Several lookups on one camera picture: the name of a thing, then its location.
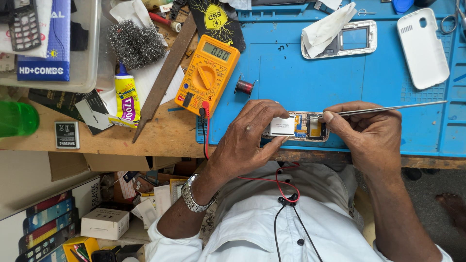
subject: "white shirt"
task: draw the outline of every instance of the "white shirt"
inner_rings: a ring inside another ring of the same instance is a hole
[[[269,162],[245,177],[275,179],[277,168],[277,162]],[[352,169],[349,166],[342,172]],[[370,247],[348,215],[348,192],[336,172],[321,164],[301,163],[300,167],[283,170],[278,179],[289,179],[300,190],[295,208],[324,262],[390,261],[377,250],[375,241],[374,249]],[[281,187],[287,197],[295,193],[289,186]],[[282,207],[279,196],[274,182],[233,179],[220,191],[215,229],[204,250],[199,234],[185,239],[161,235],[157,230],[159,218],[148,230],[152,242],[145,247],[146,261],[278,261],[274,219]],[[319,261],[292,207],[286,206],[280,212],[276,228],[282,261]],[[304,240],[304,245],[297,244],[299,239]],[[442,262],[452,262],[438,248]]]

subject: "silver watch band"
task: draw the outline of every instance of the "silver watch band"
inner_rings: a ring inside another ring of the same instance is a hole
[[[216,192],[215,195],[210,199],[209,203],[205,206],[201,206],[198,203],[196,203],[196,201],[194,201],[194,198],[192,197],[191,185],[198,175],[199,173],[192,174],[192,176],[188,179],[188,181],[186,181],[186,183],[181,188],[181,195],[183,196],[186,205],[191,211],[196,213],[206,210],[217,199],[217,196],[219,194],[218,192]]]

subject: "copper wire spool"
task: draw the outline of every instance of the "copper wire spool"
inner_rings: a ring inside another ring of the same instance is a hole
[[[247,97],[248,99],[251,97],[251,93],[253,92],[254,88],[254,83],[248,83],[246,81],[241,80],[241,76],[238,78],[238,82],[236,83],[236,87],[234,88],[234,94],[236,94],[236,91],[248,94],[249,96]]]

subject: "wooden workbench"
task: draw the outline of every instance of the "wooden workbench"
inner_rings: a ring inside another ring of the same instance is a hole
[[[180,13],[178,21],[183,21]],[[169,47],[176,39],[167,26],[160,27]],[[197,47],[198,36],[195,35],[190,49]],[[190,58],[183,59],[181,67],[185,69]],[[87,126],[79,122],[80,149],[56,149],[54,121],[75,121],[57,111],[23,98],[20,102],[32,104],[40,115],[39,129],[28,137],[5,138],[0,141],[0,149],[82,152],[96,154],[137,155],[137,156],[176,156],[203,158],[202,145],[195,140],[196,116],[187,110],[168,111],[178,106],[169,101],[159,107],[155,117],[148,122],[136,143],[132,143],[135,129],[113,126],[92,136]],[[212,153],[215,146],[209,146]],[[279,150],[273,159],[278,161],[296,161],[313,163],[351,163],[348,152]],[[403,156],[402,165],[419,168],[466,169],[466,158],[442,158],[423,156]]]

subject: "yellow multimeter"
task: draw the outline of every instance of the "yellow multimeter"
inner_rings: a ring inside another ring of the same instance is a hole
[[[175,103],[199,116],[202,102],[207,101],[212,116],[239,58],[236,48],[202,35]]]

